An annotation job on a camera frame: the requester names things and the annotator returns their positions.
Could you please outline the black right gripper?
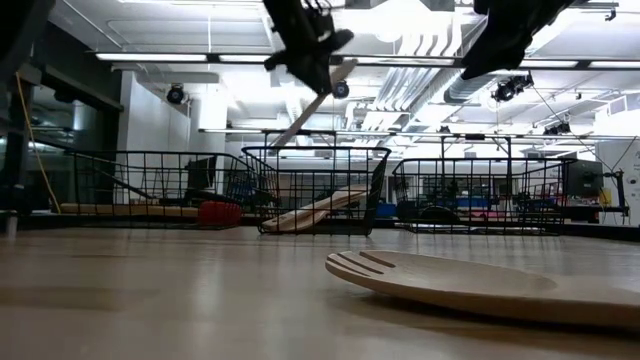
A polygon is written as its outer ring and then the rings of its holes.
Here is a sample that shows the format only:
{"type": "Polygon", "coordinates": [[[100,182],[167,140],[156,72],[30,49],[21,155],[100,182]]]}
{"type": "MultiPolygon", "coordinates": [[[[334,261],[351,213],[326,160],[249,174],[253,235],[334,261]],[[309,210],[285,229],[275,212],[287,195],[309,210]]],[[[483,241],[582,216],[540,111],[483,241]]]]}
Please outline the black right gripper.
{"type": "Polygon", "coordinates": [[[486,26],[461,64],[463,80],[520,66],[533,37],[576,0],[473,0],[474,12],[486,26]]]}

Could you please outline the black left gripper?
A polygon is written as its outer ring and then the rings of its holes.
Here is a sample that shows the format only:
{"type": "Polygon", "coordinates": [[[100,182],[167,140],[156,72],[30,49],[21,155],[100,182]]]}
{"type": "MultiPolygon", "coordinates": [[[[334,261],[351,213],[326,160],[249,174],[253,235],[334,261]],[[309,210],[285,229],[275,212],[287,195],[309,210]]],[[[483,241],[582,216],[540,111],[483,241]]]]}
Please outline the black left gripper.
{"type": "Polygon", "coordinates": [[[264,61],[266,70],[289,65],[294,60],[294,76],[318,95],[332,91],[329,54],[340,50],[353,38],[349,29],[336,29],[332,19],[311,19],[311,30],[297,32],[295,26],[273,25],[285,48],[264,61]]]}

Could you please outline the wooden salad fork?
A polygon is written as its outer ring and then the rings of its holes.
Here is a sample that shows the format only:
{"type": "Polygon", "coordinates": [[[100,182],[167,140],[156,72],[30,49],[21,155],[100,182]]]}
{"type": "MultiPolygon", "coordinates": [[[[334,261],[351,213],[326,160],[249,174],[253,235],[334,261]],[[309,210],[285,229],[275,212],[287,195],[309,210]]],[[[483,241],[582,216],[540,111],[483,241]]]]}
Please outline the wooden salad fork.
{"type": "Polygon", "coordinates": [[[271,147],[281,147],[286,145],[291,138],[293,138],[303,125],[309,120],[309,118],[316,112],[319,106],[324,100],[333,93],[336,85],[346,79],[346,77],[355,69],[358,65],[357,59],[345,60],[340,66],[333,70],[330,74],[331,83],[329,86],[329,92],[327,94],[318,95],[301,113],[301,115],[290,125],[290,127],[280,135],[274,142],[270,144],[271,147]]]}

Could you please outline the black nylon turner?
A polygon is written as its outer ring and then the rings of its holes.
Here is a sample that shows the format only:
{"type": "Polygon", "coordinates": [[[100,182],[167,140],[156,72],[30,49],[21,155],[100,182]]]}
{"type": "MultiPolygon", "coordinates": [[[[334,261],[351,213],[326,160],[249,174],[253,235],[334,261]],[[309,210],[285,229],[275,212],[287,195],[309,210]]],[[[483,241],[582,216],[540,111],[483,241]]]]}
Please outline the black nylon turner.
{"type": "Polygon", "coordinates": [[[96,173],[114,186],[117,200],[130,204],[196,207],[204,201],[220,201],[244,205],[251,190],[248,170],[243,167],[217,167],[215,190],[189,188],[186,165],[178,168],[120,167],[114,174],[103,170],[96,173]]]}

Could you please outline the red spatula wooden handle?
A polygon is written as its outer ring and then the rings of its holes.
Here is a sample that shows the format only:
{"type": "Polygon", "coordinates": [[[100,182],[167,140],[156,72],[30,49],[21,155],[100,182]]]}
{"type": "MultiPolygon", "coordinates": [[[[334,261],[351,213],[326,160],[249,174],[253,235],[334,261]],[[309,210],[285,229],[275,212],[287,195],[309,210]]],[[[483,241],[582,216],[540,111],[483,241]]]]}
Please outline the red spatula wooden handle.
{"type": "Polygon", "coordinates": [[[204,201],[196,207],[149,203],[63,203],[59,208],[63,214],[185,219],[186,221],[194,220],[198,225],[222,227],[237,225],[243,215],[243,209],[240,205],[220,201],[204,201]]]}

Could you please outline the wooden spork with label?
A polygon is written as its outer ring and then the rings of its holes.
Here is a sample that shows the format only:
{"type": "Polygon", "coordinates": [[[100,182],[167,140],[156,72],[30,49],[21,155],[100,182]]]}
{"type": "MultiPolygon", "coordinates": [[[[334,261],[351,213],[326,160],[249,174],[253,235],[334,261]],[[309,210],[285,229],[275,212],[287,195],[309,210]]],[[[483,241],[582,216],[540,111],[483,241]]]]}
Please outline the wooden spork with label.
{"type": "Polygon", "coordinates": [[[455,311],[640,329],[640,291],[593,280],[389,250],[331,253],[325,268],[374,292],[455,311]]]}

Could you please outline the black ceiling track lights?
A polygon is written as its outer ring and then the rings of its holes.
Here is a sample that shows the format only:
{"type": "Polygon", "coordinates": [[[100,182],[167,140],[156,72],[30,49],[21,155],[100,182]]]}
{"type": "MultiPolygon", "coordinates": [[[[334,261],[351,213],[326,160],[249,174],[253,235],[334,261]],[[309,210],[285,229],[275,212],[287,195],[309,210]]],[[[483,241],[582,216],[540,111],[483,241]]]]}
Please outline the black ceiling track lights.
{"type": "Polygon", "coordinates": [[[491,98],[496,102],[508,102],[533,85],[534,81],[531,74],[512,76],[506,81],[497,84],[497,88],[492,92],[491,98]]]}

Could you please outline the dark background monitor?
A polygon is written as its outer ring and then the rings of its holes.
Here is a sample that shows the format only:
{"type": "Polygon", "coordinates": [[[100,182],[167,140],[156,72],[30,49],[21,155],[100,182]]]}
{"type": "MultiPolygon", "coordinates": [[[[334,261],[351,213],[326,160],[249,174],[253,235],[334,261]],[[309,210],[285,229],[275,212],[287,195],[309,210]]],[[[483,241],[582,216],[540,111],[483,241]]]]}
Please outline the dark background monitor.
{"type": "Polygon", "coordinates": [[[196,190],[215,190],[217,183],[217,157],[211,156],[186,165],[187,185],[196,190]]]}
{"type": "Polygon", "coordinates": [[[597,161],[570,159],[565,163],[566,194],[572,198],[595,198],[603,186],[603,165],[597,161]]]}

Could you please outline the long overhead light bar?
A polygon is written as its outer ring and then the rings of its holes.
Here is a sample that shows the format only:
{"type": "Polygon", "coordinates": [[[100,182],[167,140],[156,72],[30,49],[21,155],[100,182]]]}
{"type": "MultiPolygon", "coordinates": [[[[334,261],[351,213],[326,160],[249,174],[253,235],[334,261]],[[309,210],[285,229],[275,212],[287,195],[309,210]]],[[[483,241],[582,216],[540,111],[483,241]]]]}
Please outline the long overhead light bar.
{"type": "MultiPolygon", "coordinates": [[[[154,53],[154,52],[95,52],[101,61],[112,63],[185,63],[185,64],[263,64],[270,54],[251,53],[154,53]]],[[[460,57],[399,56],[337,54],[329,57],[330,65],[356,60],[360,66],[462,68],[460,57]]],[[[524,70],[558,71],[640,71],[640,59],[553,59],[525,58],[519,65],[524,70]]]]}

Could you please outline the white background machine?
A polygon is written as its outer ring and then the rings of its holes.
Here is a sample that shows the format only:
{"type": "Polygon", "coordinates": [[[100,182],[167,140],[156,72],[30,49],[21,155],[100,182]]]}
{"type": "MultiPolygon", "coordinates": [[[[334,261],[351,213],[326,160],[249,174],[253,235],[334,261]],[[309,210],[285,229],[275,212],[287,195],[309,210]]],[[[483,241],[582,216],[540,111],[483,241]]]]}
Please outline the white background machine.
{"type": "Polygon", "coordinates": [[[600,222],[640,227],[640,139],[599,142],[596,154],[605,173],[622,172],[621,183],[615,178],[603,180],[603,191],[609,195],[610,206],[629,208],[627,216],[620,212],[601,213],[600,222]]]}

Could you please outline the silver ventilation duct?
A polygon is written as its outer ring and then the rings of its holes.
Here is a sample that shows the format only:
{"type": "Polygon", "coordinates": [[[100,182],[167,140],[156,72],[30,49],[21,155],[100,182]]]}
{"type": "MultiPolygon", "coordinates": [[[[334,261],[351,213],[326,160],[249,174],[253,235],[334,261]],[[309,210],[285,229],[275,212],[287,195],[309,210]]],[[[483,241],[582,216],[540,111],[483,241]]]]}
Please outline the silver ventilation duct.
{"type": "Polygon", "coordinates": [[[496,76],[494,74],[485,74],[467,80],[459,76],[444,91],[443,100],[445,103],[451,104],[465,103],[478,91],[494,83],[495,79],[496,76]]]}

